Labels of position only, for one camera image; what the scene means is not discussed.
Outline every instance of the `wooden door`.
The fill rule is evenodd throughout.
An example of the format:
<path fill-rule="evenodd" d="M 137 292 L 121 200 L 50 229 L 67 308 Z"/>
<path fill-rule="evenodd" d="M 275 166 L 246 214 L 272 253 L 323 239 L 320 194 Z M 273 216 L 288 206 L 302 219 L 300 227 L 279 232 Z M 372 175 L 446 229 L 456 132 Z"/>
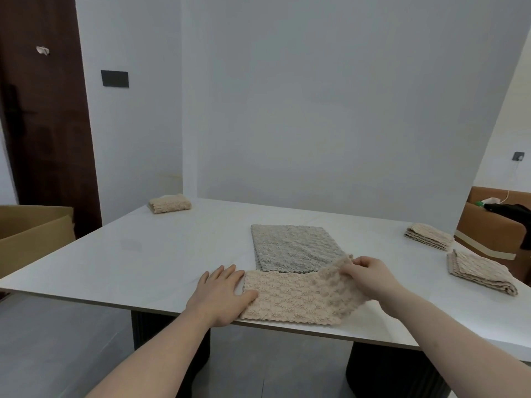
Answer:
<path fill-rule="evenodd" d="M 74 207 L 78 237 L 100 227 L 75 0 L 0 0 L 0 86 L 19 203 Z"/>

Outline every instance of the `cardboard box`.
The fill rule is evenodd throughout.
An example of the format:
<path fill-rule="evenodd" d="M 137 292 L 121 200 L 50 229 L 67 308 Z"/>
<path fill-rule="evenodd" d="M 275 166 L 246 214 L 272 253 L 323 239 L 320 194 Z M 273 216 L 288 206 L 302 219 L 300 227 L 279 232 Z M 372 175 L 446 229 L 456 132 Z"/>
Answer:
<path fill-rule="evenodd" d="M 0 278 L 76 239 L 74 209 L 0 205 Z"/>

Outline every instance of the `left hand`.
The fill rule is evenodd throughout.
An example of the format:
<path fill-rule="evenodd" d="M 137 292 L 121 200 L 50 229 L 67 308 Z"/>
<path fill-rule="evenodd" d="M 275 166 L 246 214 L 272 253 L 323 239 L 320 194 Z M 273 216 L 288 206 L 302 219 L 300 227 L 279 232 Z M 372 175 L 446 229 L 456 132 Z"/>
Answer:
<path fill-rule="evenodd" d="M 186 310 L 197 310 L 205 315 L 209 327 L 229 325 L 258 297 L 256 290 L 247 290 L 238 296 L 234 294 L 234 289 L 244 274 L 243 270 L 236 271 L 235 265 L 227 269 L 221 266 L 212 274 L 206 271 L 188 300 Z"/>

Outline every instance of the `textured towel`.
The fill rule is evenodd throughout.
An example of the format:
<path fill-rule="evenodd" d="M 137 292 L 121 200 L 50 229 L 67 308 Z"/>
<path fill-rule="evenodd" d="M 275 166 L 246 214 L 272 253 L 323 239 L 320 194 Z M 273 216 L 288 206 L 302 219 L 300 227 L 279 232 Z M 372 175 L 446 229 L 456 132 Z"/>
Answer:
<path fill-rule="evenodd" d="M 518 294 L 507 267 L 488 258 L 454 250 L 448 253 L 448 272 L 511 296 Z"/>
<path fill-rule="evenodd" d="M 163 212 L 191 210 L 192 203 L 182 194 L 163 195 L 160 198 L 149 200 L 149 207 L 151 207 L 154 214 L 160 214 Z"/>
<path fill-rule="evenodd" d="M 447 251 L 454 242 L 450 234 L 424 223 L 411 224 L 404 236 L 444 251 Z"/>
<path fill-rule="evenodd" d="M 318 271 L 345 255 L 322 227 L 251 225 L 251 234 L 262 271 Z"/>
<path fill-rule="evenodd" d="M 352 256 L 343 257 L 332 266 L 309 274 L 247 271 L 243 290 L 255 289 L 259 295 L 240 317 L 293 323 L 341 323 L 369 300 L 350 276 L 338 272 L 338 268 L 351 259 Z"/>

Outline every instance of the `table top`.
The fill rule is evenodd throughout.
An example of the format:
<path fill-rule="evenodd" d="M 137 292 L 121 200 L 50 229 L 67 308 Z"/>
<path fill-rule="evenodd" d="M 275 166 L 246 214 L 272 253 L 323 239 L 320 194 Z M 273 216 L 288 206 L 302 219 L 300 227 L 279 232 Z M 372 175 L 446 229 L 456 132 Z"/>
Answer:
<path fill-rule="evenodd" d="M 345 252 L 382 259 L 405 287 L 518 359 L 531 361 L 531 288 L 515 280 L 519 294 L 511 297 L 448 274 L 446 252 L 405 238 L 407 222 L 202 198 L 192 199 L 192 205 L 190 211 L 159 215 L 141 207 L 1 279 L 0 289 L 177 314 L 204 271 L 231 264 L 256 269 L 251 224 L 321 226 Z M 466 251 L 457 243 L 455 248 Z M 236 323 L 418 348 L 376 301 L 338 326 Z"/>

